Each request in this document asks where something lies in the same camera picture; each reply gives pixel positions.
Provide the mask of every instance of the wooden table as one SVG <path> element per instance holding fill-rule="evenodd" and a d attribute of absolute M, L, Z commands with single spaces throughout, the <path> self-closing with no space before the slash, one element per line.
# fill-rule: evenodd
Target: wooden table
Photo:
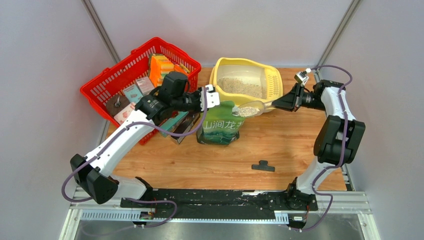
<path fill-rule="evenodd" d="M 279 68 L 284 93 L 295 84 L 301 68 Z M 209 83 L 211 68 L 199 73 L 198 85 Z M 311 75 L 306 87 L 315 84 Z M 313 160 L 313 146 L 326 119 L 322 111 L 300 108 L 297 112 L 274 110 L 248 118 L 240 128 L 240 139 L 228 146 L 202 145 L 195 134 L 180 145 L 156 134 L 146 145 L 137 144 L 122 159 L 114 174 L 141 177 L 154 188 L 285 190 Z M 108 134 L 116 127 L 110 125 Z M 252 170 L 252 164 L 267 160 L 275 172 Z M 319 190 L 345 191 L 337 169 Z"/>

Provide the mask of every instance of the teal box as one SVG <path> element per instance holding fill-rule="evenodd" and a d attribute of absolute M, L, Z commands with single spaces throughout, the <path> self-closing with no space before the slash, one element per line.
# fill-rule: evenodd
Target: teal box
<path fill-rule="evenodd" d="M 142 92 L 135 84 L 125 88 L 123 90 L 123 94 L 125 94 L 125 97 L 129 100 L 130 103 L 135 104 L 137 104 L 143 97 Z"/>
<path fill-rule="evenodd" d="M 165 129 L 168 132 L 173 132 L 178 127 L 178 125 L 180 125 L 180 123 L 184 120 L 187 114 L 189 114 L 188 111 L 179 111 L 177 116 L 175 116 L 174 118 L 168 119 L 164 124 L 160 126 L 160 128 Z M 159 132 L 164 137 L 168 136 L 168 134 L 164 132 L 161 132 L 161 131 Z"/>

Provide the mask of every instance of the clear plastic scoop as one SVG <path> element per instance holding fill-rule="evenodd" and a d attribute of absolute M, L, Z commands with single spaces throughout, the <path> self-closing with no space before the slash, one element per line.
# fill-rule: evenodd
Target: clear plastic scoop
<path fill-rule="evenodd" d="M 238 106 L 232 114 L 244 118 L 253 118 L 259 116 L 265 112 L 266 109 L 272 108 L 272 101 L 251 101 Z"/>

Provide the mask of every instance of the red basket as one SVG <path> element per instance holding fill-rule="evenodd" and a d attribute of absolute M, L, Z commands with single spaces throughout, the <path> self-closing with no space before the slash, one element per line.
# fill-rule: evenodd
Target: red basket
<path fill-rule="evenodd" d="M 106 111 L 106 102 L 123 89 L 135 84 L 136 79 L 147 76 L 149 70 L 149 55 L 163 54 L 174 64 L 183 64 L 190 70 L 188 81 L 190 89 L 196 90 L 198 86 L 198 75 L 202 69 L 200 63 L 189 57 L 187 53 L 178 47 L 167 43 L 159 37 L 150 39 L 145 44 L 131 51 L 131 54 L 112 68 L 105 68 L 102 73 L 84 84 L 80 91 L 90 105 L 104 119 L 111 121 L 116 127 L 119 124 Z M 155 129 L 140 140 L 144 145 L 158 131 Z"/>

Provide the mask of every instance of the green plastic bag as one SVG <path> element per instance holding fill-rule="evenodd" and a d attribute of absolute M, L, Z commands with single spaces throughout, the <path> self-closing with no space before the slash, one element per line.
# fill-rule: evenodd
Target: green plastic bag
<path fill-rule="evenodd" d="M 219 106 L 209 109 L 202 127 L 197 130 L 197 142 L 229 145 L 239 139 L 239 129 L 245 118 L 233 115 L 234 106 L 233 101 L 222 101 Z"/>

